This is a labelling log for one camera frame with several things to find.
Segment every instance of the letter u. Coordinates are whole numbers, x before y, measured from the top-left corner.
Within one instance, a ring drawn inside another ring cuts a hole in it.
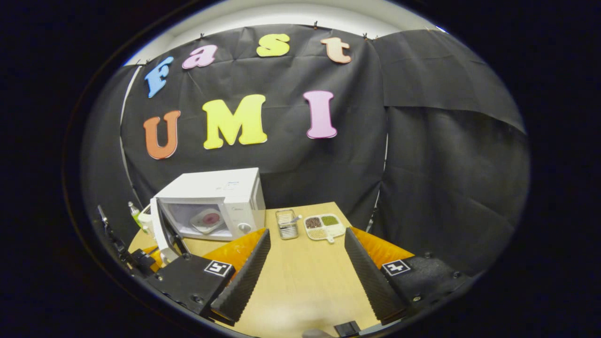
[[[170,111],[163,119],[167,122],[167,144],[164,147],[159,146],[156,129],[160,122],[160,117],[152,117],[144,122],[146,130],[146,150],[150,157],[154,159],[168,158],[177,149],[177,119],[180,117],[179,110]]]

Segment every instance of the orange letter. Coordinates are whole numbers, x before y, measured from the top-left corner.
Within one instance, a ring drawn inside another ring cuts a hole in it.
[[[159,146],[159,142],[156,138],[156,128],[159,125],[160,117],[152,117],[144,122],[144,129],[146,129],[146,150],[153,159],[163,159],[175,153],[177,148],[177,118],[180,117],[180,111],[170,111],[164,116],[164,120],[167,122],[167,145],[165,147]]]
[[[342,54],[342,48],[350,48],[348,43],[342,42],[339,37],[325,38],[322,43],[326,45],[328,57],[338,63],[349,63],[350,56]]]

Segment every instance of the bottle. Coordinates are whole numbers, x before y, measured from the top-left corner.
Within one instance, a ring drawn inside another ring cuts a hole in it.
[[[140,227],[140,229],[142,229],[144,233],[148,233],[148,230],[146,229],[147,227],[142,226],[142,224],[138,220],[140,210],[135,205],[133,205],[132,202],[127,202],[127,206],[129,207],[129,213],[132,215],[133,220],[136,221],[136,223],[138,223],[138,226]]]

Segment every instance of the microwave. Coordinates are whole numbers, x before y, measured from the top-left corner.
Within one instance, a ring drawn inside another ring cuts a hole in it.
[[[213,241],[242,237],[265,227],[259,169],[182,174],[150,200],[150,215],[161,252],[177,236]]]

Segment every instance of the wooden table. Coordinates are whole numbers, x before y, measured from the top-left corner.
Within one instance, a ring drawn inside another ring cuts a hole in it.
[[[261,338],[301,338],[305,330],[312,328],[337,337],[334,325],[356,321],[363,330],[379,324],[344,249],[344,235],[334,238],[333,244],[325,239],[313,241],[307,237],[300,220],[299,236],[282,240],[276,210],[279,209],[269,209],[265,214],[271,250],[240,321],[234,327],[218,324]],[[335,214],[346,227],[351,226],[334,202],[298,206],[293,210],[303,219]],[[190,238],[184,241],[197,256],[226,243]],[[129,250],[154,245],[154,239],[140,231]]]

